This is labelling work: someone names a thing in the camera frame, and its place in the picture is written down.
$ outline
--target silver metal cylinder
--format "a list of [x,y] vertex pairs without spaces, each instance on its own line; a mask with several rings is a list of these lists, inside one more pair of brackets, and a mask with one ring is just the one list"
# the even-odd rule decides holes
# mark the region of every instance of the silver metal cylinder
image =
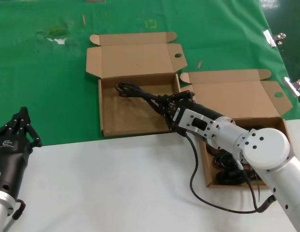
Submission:
[[0,191],[0,232],[3,231],[8,214],[14,211],[15,200],[9,194]]
[[0,232],[3,231],[5,226],[6,218],[8,214],[8,208],[0,203]]

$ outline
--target box handle hole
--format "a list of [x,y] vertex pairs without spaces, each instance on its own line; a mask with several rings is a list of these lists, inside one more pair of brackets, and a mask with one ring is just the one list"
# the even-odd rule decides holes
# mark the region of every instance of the box handle hole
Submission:
[[274,96],[275,96],[276,98],[281,98],[281,97],[283,97],[283,93],[277,92],[277,93],[275,93]]

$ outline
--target metal clip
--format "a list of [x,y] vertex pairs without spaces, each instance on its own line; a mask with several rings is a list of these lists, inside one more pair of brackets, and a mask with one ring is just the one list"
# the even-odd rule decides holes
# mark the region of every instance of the metal clip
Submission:
[[276,44],[281,45],[283,43],[282,39],[286,38],[286,35],[284,33],[280,33],[278,35],[271,36],[269,30],[265,30],[264,35],[265,35],[270,47],[276,47]]
[[300,96],[300,79],[294,83],[291,83],[288,77],[284,77],[283,79],[284,84],[288,87],[288,89],[294,94],[295,97]]
[[285,39],[286,35],[284,33],[280,33],[278,35],[273,35],[272,38],[277,42],[278,45],[281,45],[283,43],[282,39]]

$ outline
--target wooden stick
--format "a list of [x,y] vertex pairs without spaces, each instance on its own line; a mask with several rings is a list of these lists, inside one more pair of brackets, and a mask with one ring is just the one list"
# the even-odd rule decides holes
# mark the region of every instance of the wooden stick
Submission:
[[86,26],[86,18],[84,16],[84,14],[82,15],[82,18],[83,18],[83,24],[84,24],[84,26]]
[[199,63],[198,63],[198,66],[197,66],[197,68],[198,68],[198,69],[200,69],[200,67],[201,67],[201,64],[202,64],[202,60],[201,60],[201,61],[199,61]]

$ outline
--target green tablecloth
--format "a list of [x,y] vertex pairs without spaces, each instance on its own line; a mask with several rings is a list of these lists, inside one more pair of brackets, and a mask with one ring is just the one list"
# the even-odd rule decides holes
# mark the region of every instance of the green tablecloth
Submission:
[[[85,72],[91,34],[175,31],[183,72],[266,68],[282,84],[287,73],[263,36],[268,28],[258,0],[0,2],[0,126],[27,106],[44,145],[102,139],[97,80]],[[286,94],[294,108],[284,118],[300,118]]]

